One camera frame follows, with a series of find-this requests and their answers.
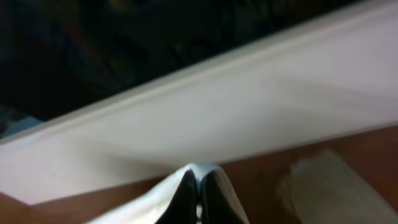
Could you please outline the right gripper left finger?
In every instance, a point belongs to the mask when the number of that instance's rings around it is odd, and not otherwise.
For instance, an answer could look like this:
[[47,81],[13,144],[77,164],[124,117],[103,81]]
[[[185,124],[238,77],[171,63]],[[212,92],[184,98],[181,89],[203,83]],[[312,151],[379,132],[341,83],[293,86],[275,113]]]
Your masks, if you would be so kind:
[[184,173],[166,211],[155,224],[196,224],[197,183],[192,171]]

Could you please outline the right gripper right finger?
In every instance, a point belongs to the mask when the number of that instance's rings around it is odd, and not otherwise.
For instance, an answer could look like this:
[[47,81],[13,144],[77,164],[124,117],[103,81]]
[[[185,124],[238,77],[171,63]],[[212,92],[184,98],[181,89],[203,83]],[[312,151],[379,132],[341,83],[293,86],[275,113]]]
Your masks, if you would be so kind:
[[216,181],[216,172],[210,172],[201,182],[201,220],[204,224],[243,224],[242,219],[227,202]]

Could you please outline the white printed t-shirt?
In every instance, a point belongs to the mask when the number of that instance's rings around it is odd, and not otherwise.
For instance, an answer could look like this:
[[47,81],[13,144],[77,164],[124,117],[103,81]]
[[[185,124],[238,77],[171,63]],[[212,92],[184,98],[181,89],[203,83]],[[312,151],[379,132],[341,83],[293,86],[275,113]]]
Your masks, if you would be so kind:
[[200,197],[200,186],[202,180],[210,172],[216,172],[216,181],[221,187],[223,195],[227,202],[236,212],[243,223],[249,220],[246,213],[233,189],[233,186],[220,166],[213,164],[187,164],[176,172],[167,176],[159,182],[155,187],[151,188],[147,193],[134,199],[124,205],[121,205],[107,213],[89,221],[89,224],[102,223],[122,223],[122,224],[145,224],[156,223],[160,216],[166,211],[172,197],[177,191],[178,185],[181,183],[184,173],[192,171],[197,183],[197,222],[202,223],[202,204]]

